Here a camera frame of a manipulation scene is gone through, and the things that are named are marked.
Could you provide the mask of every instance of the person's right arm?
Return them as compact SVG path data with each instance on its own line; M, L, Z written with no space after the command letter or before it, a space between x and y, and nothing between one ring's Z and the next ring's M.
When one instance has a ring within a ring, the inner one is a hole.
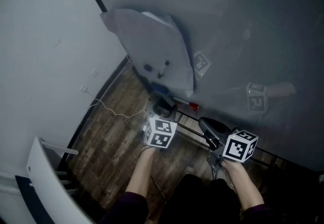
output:
M260 192L242 164L230 160L223 160L221 164L227 170L233 182L242 210L245 213L243 223L277 223L277 214L264 205Z

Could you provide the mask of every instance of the forearm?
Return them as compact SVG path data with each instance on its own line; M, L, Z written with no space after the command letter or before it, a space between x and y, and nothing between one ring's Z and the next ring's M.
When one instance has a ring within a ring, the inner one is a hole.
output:
M225 164L224 167L228 171L233 182L243 211L254 206L264 204L260 192L253 184L248 173L240 163L232 163L231 166Z
M156 148L152 147L142 152L126 188L126 192L136 193L146 198L155 151Z

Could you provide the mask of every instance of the white desk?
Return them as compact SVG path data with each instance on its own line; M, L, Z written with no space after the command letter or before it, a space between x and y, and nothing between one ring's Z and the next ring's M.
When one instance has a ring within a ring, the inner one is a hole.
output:
M62 185L49 162L44 146L71 154L78 154L78 152L35 138L26 169L47 213L56 224L94 224Z

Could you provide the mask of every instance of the dark purple sleeve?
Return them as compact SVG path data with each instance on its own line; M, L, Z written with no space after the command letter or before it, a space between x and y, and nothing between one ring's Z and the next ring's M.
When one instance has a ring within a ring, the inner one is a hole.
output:
M245 224L255 224L255 223L262 223L262 224L271 224L271 223L278 223L278 215L275 213L274 210L265 206L264 204L260 204L254 206L250 209L247 209L244 212L244 218L242 223Z
M99 224L144 224L148 215L146 199L135 193L125 192L102 218Z

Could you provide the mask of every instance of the leg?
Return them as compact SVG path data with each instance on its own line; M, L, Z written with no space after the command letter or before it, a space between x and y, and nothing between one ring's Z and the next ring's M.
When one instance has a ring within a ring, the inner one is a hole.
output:
M239 223L240 203L224 179L212 181L206 189L204 223Z
M185 175L165 205L158 224L200 223L204 189L200 178Z

